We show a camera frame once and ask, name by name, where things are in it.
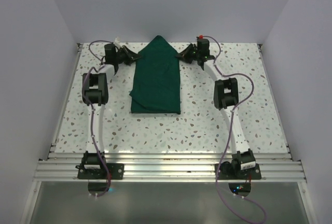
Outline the green surgical cloth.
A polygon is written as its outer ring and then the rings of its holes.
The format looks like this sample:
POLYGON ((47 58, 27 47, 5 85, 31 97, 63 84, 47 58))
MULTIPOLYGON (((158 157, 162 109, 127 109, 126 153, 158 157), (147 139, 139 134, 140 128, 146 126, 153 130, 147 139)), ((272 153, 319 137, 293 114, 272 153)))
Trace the green surgical cloth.
POLYGON ((177 51, 160 35, 136 61, 130 92, 133 114, 180 114, 181 77, 177 51))

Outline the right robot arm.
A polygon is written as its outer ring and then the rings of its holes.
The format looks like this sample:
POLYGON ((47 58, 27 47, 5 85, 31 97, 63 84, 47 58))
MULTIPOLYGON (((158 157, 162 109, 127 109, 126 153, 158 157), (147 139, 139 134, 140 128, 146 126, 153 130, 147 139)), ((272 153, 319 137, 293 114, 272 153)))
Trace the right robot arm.
POLYGON ((196 44, 189 44, 186 49, 176 55, 181 61, 197 64, 214 82, 213 103, 224 117, 229 129, 227 145, 231 148, 231 162, 220 159, 216 167, 216 177, 226 179, 246 179, 255 170, 256 159, 248 141, 245 138, 241 120, 238 115, 240 104, 248 100, 254 92, 253 81, 245 74, 235 73, 226 75, 217 65, 216 57, 210 54, 210 44, 207 39, 200 39, 196 44), (249 80, 252 89, 249 95, 239 100, 239 88, 236 76, 243 76, 249 80))

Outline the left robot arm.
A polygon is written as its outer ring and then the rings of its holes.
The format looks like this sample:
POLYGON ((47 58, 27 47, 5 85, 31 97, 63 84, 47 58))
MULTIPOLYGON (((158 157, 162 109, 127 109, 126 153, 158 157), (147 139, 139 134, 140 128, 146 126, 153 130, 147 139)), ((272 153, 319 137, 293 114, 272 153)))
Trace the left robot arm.
POLYGON ((100 61, 100 65, 91 67, 82 76, 81 96, 88 108, 89 121, 86 152, 79 169, 89 170, 95 178, 100 179, 108 172, 103 143, 103 119, 109 100, 108 81, 117 74, 120 64, 131 65, 141 56, 118 41, 107 41, 104 46, 104 56, 98 58, 91 50, 92 45, 96 43, 97 41, 90 43, 88 51, 100 61))

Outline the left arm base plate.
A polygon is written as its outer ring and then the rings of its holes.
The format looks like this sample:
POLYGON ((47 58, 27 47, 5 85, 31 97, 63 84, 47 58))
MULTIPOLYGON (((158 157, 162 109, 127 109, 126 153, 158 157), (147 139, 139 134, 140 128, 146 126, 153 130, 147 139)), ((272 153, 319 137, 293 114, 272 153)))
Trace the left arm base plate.
MULTIPOLYGON (((124 164, 106 164, 111 180, 122 180, 124 174, 124 164)), ((107 179, 107 171, 102 164, 80 164, 75 166, 78 169, 78 179, 107 179)))

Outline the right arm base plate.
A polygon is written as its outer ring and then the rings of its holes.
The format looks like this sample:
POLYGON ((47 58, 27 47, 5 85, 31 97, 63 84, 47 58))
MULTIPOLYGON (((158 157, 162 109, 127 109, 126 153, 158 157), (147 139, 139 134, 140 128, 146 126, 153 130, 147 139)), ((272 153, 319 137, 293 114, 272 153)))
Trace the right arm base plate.
POLYGON ((218 180, 261 180, 262 175, 260 172, 259 164, 254 168, 236 171, 230 162, 223 162, 218 169, 218 164, 215 164, 215 172, 218 173, 218 180))

